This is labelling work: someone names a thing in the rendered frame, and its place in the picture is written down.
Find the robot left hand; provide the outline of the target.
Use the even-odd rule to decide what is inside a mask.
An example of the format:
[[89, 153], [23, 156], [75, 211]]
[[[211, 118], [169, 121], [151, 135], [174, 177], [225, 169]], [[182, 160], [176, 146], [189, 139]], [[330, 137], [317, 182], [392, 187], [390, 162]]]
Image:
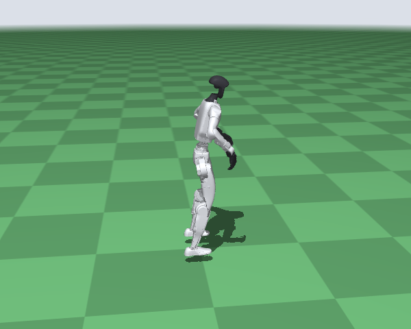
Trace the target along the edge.
[[222, 133], [223, 131], [222, 131], [220, 128], [217, 128], [217, 130], [218, 130], [219, 133], [223, 136], [223, 138], [224, 138], [226, 141], [230, 142], [231, 146], [233, 146], [233, 141], [232, 141], [231, 136], [227, 135], [226, 133]]

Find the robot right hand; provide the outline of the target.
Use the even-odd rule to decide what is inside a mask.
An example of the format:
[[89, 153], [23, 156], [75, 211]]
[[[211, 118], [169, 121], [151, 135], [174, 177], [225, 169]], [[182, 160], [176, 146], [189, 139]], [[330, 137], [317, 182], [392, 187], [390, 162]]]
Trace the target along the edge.
[[234, 168], [235, 164], [236, 164], [236, 154], [235, 152], [233, 152], [233, 154], [231, 155], [231, 153], [229, 151], [226, 152], [227, 157], [229, 157], [229, 162], [230, 162], [230, 167], [228, 170], [231, 170], [232, 168]]

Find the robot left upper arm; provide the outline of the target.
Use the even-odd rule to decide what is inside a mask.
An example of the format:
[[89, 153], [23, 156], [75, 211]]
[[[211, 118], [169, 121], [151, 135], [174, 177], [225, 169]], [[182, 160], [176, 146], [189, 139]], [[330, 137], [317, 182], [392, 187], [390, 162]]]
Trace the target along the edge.
[[196, 118], [196, 119], [197, 119], [197, 117], [198, 117], [199, 108], [200, 108], [200, 106], [199, 106], [199, 107], [195, 110], [195, 112], [194, 112], [194, 118]]

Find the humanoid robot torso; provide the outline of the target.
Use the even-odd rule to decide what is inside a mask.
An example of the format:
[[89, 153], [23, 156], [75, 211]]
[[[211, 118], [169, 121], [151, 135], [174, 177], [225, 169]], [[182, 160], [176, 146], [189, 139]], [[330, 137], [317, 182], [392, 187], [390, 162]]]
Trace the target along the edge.
[[[219, 103], [217, 103], [217, 100], [214, 100], [214, 102], [206, 102], [204, 99], [201, 102], [201, 105], [199, 108], [199, 113], [198, 113], [197, 122], [195, 126], [195, 135], [194, 135], [196, 140], [199, 141], [199, 143], [196, 144], [196, 147], [193, 151], [193, 162], [195, 165], [197, 165], [197, 162], [199, 159], [205, 159], [205, 162], [209, 163], [210, 154], [208, 151], [208, 143], [211, 143], [212, 140], [208, 139], [208, 137], [206, 136], [206, 133], [208, 131], [208, 122], [210, 118], [208, 116], [208, 111], [212, 106], [217, 106], [221, 110], [221, 106]], [[219, 122], [220, 120], [221, 120], [221, 117], [219, 117]]]

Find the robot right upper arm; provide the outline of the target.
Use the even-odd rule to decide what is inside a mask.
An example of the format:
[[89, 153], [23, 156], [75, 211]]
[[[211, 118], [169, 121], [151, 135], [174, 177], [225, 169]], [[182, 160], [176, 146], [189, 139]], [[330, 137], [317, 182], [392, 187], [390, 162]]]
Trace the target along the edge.
[[216, 127], [219, 124], [219, 117], [221, 116], [221, 110], [217, 106], [212, 106], [209, 111], [208, 111], [208, 116], [209, 122], [208, 122], [208, 131], [206, 133], [206, 136], [208, 137], [209, 140], [216, 139], [216, 136], [213, 133], [213, 129], [216, 129]]

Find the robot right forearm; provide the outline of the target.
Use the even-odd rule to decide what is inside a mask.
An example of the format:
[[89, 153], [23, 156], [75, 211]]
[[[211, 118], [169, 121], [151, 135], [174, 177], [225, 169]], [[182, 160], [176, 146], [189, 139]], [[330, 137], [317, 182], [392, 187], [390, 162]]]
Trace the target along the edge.
[[214, 139], [214, 142], [220, 147], [222, 147], [225, 153], [229, 151], [232, 155], [234, 152], [234, 148], [231, 146], [230, 142], [226, 141], [217, 129], [213, 129], [213, 133], [216, 136], [216, 139]]

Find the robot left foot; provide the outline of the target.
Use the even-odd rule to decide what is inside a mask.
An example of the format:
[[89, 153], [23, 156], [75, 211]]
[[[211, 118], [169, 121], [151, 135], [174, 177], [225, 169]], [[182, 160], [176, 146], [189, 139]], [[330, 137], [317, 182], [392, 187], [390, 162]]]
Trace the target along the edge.
[[[210, 231], [205, 230], [202, 236], [207, 236], [210, 234]], [[193, 231], [190, 230], [190, 228], [186, 228], [184, 232], [184, 236], [193, 236]]]

